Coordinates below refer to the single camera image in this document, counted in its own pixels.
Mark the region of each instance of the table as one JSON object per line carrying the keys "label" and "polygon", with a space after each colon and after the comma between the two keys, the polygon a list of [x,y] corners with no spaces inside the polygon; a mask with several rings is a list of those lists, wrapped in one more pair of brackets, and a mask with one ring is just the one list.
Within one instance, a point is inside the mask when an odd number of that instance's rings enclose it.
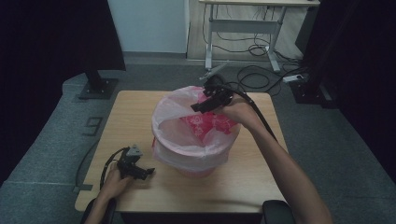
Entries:
{"label": "table", "polygon": [[[205,68],[212,69],[212,32],[223,33],[247,33],[247,34],[270,34],[273,35],[269,46],[266,47],[268,58],[274,72],[280,72],[276,61],[274,49],[287,7],[318,7],[319,0],[199,0],[200,3],[210,5],[208,25],[208,39],[206,45]],[[213,18],[214,5],[239,5],[239,6],[268,6],[282,7],[277,21],[240,21],[218,20]]]}
{"label": "table", "polygon": [[[284,200],[252,136],[241,128],[227,163],[204,178],[182,175],[152,157],[151,115],[168,91],[120,91],[108,117],[75,207],[84,211],[99,192],[99,180],[111,154],[137,144],[143,156],[141,168],[155,167],[154,175],[136,180],[118,199],[117,211],[164,213],[260,213],[266,200]],[[279,144],[286,144],[271,97],[249,93]]]}

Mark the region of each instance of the gray carpet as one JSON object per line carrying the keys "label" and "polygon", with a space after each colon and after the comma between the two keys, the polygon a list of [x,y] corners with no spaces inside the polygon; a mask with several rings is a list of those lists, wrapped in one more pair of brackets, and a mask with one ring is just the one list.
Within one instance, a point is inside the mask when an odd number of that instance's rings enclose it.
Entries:
{"label": "gray carpet", "polygon": [[[231,81],[238,70],[227,67],[221,73]],[[198,77],[204,72],[202,66],[164,64],[128,64],[126,72],[101,71],[102,77],[120,80],[110,100],[80,101],[76,95],[85,76],[67,80],[48,123],[0,189],[0,223],[79,223],[82,214],[74,208],[73,192],[76,171],[100,138],[117,92],[200,86]],[[262,77],[250,80],[261,81]],[[396,223],[396,186],[340,111],[296,104],[288,84],[280,83],[272,93],[279,90],[273,101],[290,155],[318,187],[334,223]],[[99,119],[89,123],[90,118],[102,118],[96,134],[92,123]],[[93,152],[81,167],[79,184]],[[119,215],[114,223],[122,223]]]}

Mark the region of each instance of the white wall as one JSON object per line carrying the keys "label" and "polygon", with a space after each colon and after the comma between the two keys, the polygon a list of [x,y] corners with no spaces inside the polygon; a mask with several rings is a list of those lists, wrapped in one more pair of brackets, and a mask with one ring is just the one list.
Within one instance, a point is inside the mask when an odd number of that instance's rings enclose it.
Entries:
{"label": "white wall", "polygon": [[122,51],[186,53],[189,0],[108,0]]}

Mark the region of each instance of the table leg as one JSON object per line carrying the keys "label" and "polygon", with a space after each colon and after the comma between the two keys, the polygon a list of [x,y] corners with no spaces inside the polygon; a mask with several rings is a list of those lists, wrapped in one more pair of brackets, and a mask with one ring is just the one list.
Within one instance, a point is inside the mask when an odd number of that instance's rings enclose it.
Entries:
{"label": "table leg", "polygon": [[209,25],[207,28],[207,44],[206,44],[206,58],[205,68],[210,71],[212,69],[212,21],[213,21],[213,6],[210,5]]}
{"label": "table leg", "polygon": [[277,37],[279,36],[280,33],[280,28],[282,27],[283,24],[283,19],[285,18],[285,14],[286,14],[286,7],[282,7],[281,11],[280,11],[280,17],[277,20],[277,25],[276,25],[276,30],[274,32],[274,37],[271,39],[271,43],[269,47],[266,47],[267,49],[267,54],[268,54],[268,58],[270,59],[271,65],[273,66],[274,72],[280,72],[280,68],[279,65],[277,64],[276,61],[276,56],[274,54],[274,49],[275,49],[275,44],[277,41]]}

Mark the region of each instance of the human arm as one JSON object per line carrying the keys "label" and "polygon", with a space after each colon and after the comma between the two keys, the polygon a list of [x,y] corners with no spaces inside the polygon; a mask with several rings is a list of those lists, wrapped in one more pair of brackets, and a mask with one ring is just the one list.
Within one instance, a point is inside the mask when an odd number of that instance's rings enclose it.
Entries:
{"label": "human arm", "polygon": [[235,96],[229,106],[215,113],[224,114],[250,131],[297,223],[332,223],[329,209],[309,177],[264,128],[256,112],[244,99]]}
{"label": "human arm", "polygon": [[93,202],[92,210],[88,215],[85,224],[100,223],[105,215],[110,199],[121,195],[131,181],[132,178],[130,176],[121,179],[120,170],[117,168],[116,163],[111,163],[105,184]]}

